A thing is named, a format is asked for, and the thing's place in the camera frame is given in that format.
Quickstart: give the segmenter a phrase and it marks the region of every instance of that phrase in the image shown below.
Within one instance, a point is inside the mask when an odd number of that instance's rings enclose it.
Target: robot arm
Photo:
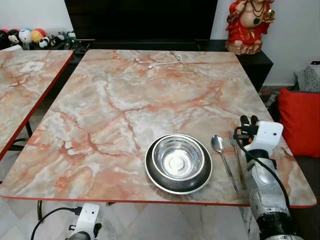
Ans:
[[[99,208],[99,205],[85,203],[76,222],[75,229],[71,228],[72,225],[69,227],[70,230],[74,231],[74,234],[67,240],[95,240],[102,227],[101,223],[96,223]]]
[[[259,121],[256,116],[251,117],[251,124],[246,116],[240,120],[241,127],[236,128],[234,138],[246,157],[245,184],[260,239],[302,240],[290,215],[289,198],[279,180],[277,164],[269,158],[281,138],[282,124]]]

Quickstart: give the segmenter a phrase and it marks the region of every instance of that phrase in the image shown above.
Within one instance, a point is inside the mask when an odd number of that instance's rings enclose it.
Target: buddha figurine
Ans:
[[[275,0],[236,0],[227,18],[229,38],[225,48],[237,55],[260,52],[261,34],[267,34],[276,13],[270,8]]]

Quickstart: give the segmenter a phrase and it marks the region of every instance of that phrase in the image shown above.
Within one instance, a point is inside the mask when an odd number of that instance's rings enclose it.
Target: black cable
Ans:
[[[260,164],[262,167],[264,167],[274,178],[275,180],[277,181],[277,183],[279,184],[282,192],[283,192],[283,195],[284,195],[284,198],[285,198],[285,204],[286,204],[286,207],[288,208],[288,211],[290,210],[290,202],[289,202],[289,197],[288,197],[288,194],[287,194],[287,191],[284,187],[284,185],[282,184],[281,180],[279,179],[279,177],[277,176],[277,174],[272,171],[267,165],[265,165],[263,162],[261,162],[257,157],[253,156],[250,152],[248,152],[244,146],[241,144],[239,138],[238,138],[238,134],[237,134],[237,131],[238,130],[242,130],[242,128],[240,126],[236,127],[235,130],[234,130],[234,138],[236,140],[236,143],[238,144],[238,146],[241,148],[242,151],[245,152],[246,155],[248,155],[250,158],[252,158],[253,160],[255,160],[258,164]]]
[[[34,237],[35,237],[35,233],[36,233],[36,230],[37,228],[39,227],[39,225],[45,220],[46,217],[48,217],[49,215],[59,211],[59,210],[68,210],[68,211],[71,211],[73,212],[74,214],[76,215],[79,215],[81,210],[82,210],[82,207],[76,207],[76,208],[69,208],[69,207],[59,207],[55,210],[52,210],[51,212],[49,212],[48,214],[46,214],[43,218],[41,218],[39,220],[39,222],[35,225],[33,231],[32,231],[32,234],[31,234],[31,240],[34,240]]]

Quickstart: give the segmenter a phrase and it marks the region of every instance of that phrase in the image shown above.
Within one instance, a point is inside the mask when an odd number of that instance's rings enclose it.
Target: spoon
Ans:
[[[233,186],[233,189],[236,193],[238,193],[238,188],[234,179],[234,176],[232,175],[232,172],[230,170],[230,167],[227,163],[227,160],[224,156],[224,141],[222,139],[222,137],[218,136],[218,135],[213,135],[211,138],[211,146],[213,148],[213,150],[215,150],[217,153],[219,153],[221,155],[221,158],[223,160],[224,163],[224,167],[226,170],[226,173],[228,175],[229,181]]]

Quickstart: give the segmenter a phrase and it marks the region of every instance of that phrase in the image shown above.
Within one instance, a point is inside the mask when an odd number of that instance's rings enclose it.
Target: tabletop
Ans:
[[[72,54],[71,50],[0,51],[0,159]]]
[[[157,65],[176,61],[183,63]],[[225,141],[225,156],[240,177],[229,131],[241,115],[271,117],[236,56],[229,52],[89,50],[61,90],[3,181],[5,198],[57,201],[149,202],[247,206],[236,194],[223,161],[210,147]],[[209,184],[188,195],[157,188],[144,168],[152,141],[188,134],[208,149]],[[291,206],[316,198],[282,139],[272,156]],[[242,159],[242,168],[246,163]]]

